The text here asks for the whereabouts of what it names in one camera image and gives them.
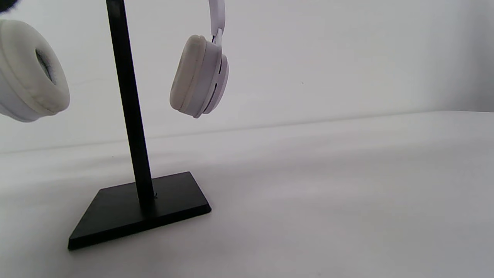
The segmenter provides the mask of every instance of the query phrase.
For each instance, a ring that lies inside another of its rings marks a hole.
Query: ear cushion
[[[173,109],[185,112],[199,80],[206,52],[206,39],[193,35],[185,44],[170,92]]]
[[[19,98],[41,116],[69,106],[62,66],[48,42],[30,25],[0,21],[0,70]]]

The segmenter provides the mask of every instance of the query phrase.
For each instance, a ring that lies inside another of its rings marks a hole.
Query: black vertical rod
[[[154,203],[155,194],[151,179],[151,170],[149,169],[144,128],[142,126],[124,0],[106,0],[106,7],[110,21],[113,53],[117,66],[123,115],[125,117],[130,156],[132,157],[132,166],[134,168],[137,196],[139,197],[141,206],[149,206]]]

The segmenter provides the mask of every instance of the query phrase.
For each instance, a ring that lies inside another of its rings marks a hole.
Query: stand pole
[[[142,126],[124,0],[106,0],[106,6],[137,195],[141,206],[147,207],[154,202],[155,193]]]
[[[135,182],[98,191],[69,237],[70,250],[211,211],[190,172],[151,178],[124,0],[106,0],[106,5]]]

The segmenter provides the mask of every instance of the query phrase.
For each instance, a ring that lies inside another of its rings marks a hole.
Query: white tabletop
[[[494,273],[494,114],[434,112],[149,139],[213,211],[69,252],[125,142],[0,155],[1,278],[417,278]]]

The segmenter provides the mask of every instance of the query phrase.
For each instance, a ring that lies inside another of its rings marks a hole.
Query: ear cup
[[[219,104],[221,98],[223,97],[223,93],[225,92],[226,83],[228,81],[228,74],[230,72],[230,67],[228,66],[228,59],[226,55],[222,55],[221,57],[221,65],[218,71],[218,79],[216,80],[216,84],[214,86],[214,93],[207,104],[206,109],[204,110],[204,114],[209,114],[213,111]]]
[[[170,92],[173,109],[185,113],[192,99],[206,53],[206,39],[193,35],[185,44]]]
[[[68,107],[69,86],[62,66],[48,42],[30,25],[0,21],[0,71],[6,81],[0,93],[14,92],[30,110],[20,108],[14,96],[0,98],[2,106],[17,110],[26,121],[32,120],[33,112],[38,117],[49,116]]]

